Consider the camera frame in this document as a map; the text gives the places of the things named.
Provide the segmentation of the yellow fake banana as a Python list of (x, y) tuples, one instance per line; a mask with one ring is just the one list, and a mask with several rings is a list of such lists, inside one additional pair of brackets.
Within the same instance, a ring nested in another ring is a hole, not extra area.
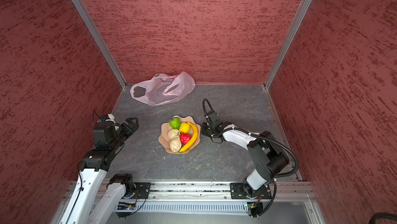
[(191, 139), (188, 141), (188, 143), (186, 143), (181, 149), (180, 149), (180, 153), (184, 153), (185, 151), (187, 151), (197, 140), (198, 136), (199, 136), (199, 131), (198, 128), (195, 124), (192, 124), (190, 122), (188, 122), (188, 124), (190, 125), (190, 127), (193, 130), (193, 135), (191, 137)]

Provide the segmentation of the yellow fake lemon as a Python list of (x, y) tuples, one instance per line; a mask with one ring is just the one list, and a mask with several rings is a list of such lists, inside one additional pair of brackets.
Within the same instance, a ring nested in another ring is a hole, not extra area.
[(182, 122), (180, 127), (179, 127), (179, 131), (180, 131), (181, 134), (182, 133), (183, 134), (188, 134), (190, 129), (191, 129), (191, 126), (187, 122)]

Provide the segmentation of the green fake fruit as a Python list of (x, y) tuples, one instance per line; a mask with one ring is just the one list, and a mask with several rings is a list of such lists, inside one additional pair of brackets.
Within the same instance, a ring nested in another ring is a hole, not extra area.
[(172, 129), (180, 129), (181, 120), (179, 117), (174, 117), (169, 121), (169, 125)]

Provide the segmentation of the small cream fake pear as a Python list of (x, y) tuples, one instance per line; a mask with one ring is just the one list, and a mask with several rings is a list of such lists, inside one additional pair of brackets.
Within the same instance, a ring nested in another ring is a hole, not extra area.
[(173, 140), (176, 137), (180, 136), (180, 131), (178, 129), (171, 129), (168, 133), (167, 133), (168, 137)]

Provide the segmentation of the pink plastic bag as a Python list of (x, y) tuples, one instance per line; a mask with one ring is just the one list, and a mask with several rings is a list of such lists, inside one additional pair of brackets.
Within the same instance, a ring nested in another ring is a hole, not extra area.
[(181, 101), (193, 92), (194, 78), (186, 72), (170, 76), (159, 73), (150, 80), (134, 84), (131, 97), (149, 106), (162, 106)]

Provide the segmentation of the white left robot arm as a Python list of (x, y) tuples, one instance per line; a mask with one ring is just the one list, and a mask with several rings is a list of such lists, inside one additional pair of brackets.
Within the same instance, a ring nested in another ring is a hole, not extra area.
[(136, 117), (115, 122), (112, 114), (100, 117), (93, 125), (94, 147), (78, 165), (78, 179), (60, 224), (105, 224), (124, 198), (138, 198), (131, 174), (116, 174), (109, 181), (105, 195), (93, 207), (98, 190), (110, 165), (124, 143), (139, 128)]

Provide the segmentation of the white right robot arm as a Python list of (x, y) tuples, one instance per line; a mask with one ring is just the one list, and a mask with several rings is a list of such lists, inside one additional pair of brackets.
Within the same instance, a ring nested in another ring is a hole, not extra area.
[(248, 151), (254, 169), (243, 182), (243, 191), (247, 197), (256, 198), (260, 188), (273, 182), (289, 164), (285, 148), (273, 140), (274, 136), (270, 132), (257, 134), (238, 128), (230, 122), (223, 122), (213, 110), (205, 114), (205, 118), (202, 135), (237, 144)]

